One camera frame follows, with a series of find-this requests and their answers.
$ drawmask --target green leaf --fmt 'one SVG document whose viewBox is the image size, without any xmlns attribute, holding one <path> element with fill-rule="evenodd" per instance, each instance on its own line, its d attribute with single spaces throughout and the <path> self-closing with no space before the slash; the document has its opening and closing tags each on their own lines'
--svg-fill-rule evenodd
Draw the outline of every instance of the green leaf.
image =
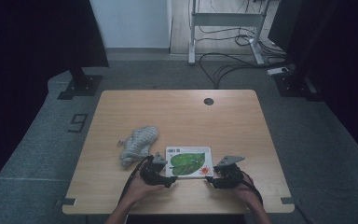
<svg viewBox="0 0 358 224">
<path fill-rule="evenodd" d="M 183 153 L 171 158 L 173 175 L 191 175 L 205 163 L 205 153 Z"/>
</svg>

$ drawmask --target white wall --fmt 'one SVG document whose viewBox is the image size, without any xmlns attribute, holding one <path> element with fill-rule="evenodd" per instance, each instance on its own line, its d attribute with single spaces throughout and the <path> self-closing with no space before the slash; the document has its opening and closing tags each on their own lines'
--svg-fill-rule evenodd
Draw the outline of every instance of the white wall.
<svg viewBox="0 0 358 224">
<path fill-rule="evenodd" d="M 104 46 L 157 48 L 170 45 L 171 0 L 90 0 Z"/>
</svg>

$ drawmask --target gray carpet floor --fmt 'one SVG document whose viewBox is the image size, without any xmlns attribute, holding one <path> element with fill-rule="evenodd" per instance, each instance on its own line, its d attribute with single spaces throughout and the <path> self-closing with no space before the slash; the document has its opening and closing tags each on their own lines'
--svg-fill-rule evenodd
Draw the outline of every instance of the gray carpet floor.
<svg viewBox="0 0 358 224">
<path fill-rule="evenodd" d="M 212 72 L 222 64 L 227 61 L 214 60 L 206 66 Z M 199 65 L 187 65 L 186 58 L 114 60 L 110 68 L 85 71 L 103 75 L 95 96 L 57 100 L 70 74 L 49 81 L 44 105 L 0 173 L 0 224 L 104 222 L 105 215 L 67 216 L 61 208 L 102 91 L 213 88 Z M 269 214 L 274 223 L 308 223 L 300 211 L 309 223 L 358 223 L 358 146 L 325 103 L 282 98 L 266 69 L 235 71 L 223 78 L 220 89 L 257 93 L 300 208 L 290 214 Z M 88 114 L 82 132 L 68 132 L 79 129 L 79 124 L 71 124 L 78 114 Z M 245 218 L 253 223 L 251 216 Z"/>
</svg>

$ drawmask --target power strip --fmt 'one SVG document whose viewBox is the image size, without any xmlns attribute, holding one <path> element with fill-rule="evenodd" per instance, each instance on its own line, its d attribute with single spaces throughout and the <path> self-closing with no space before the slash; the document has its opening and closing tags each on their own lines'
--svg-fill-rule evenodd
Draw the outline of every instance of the power strip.
<svg viewBox="0 0 358 224">
<path fill-rule="evenodd" d="M 274 68 L 274 69 L 267 70 L 267 74 L 269 76 L 274 76 L 274 75 L 279 75 L 282 73 L 287 73 L 288 71 L 289 71 L 289 69 L 287 69 L 286 67 L 280 67 L 280 68 Z"/>
</svg>

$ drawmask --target white metal frame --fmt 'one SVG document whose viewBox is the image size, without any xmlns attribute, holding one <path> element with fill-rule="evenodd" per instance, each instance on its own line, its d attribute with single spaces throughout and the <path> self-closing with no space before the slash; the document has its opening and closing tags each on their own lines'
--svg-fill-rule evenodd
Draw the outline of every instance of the white metal frame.
<svg viewBox="0 0 358 224">
<path fill-rule="evenodd" d="M 191 34 L 188 45 L 188 63 L 193 65 L 196 62 L 196 41 L 194 39 L 196 26 L 245 26 L 256 27 L 255 38 L 250 39 L 252 52 L 258 64 L 263 64 L 258 40 L 263 28 L 264 20 L 267 17 L 269 1 L 260 13 L 199 13 L 196 12 L 197 0 L 192 0 L 193 7 L 191 10 Z"/>
</svg>

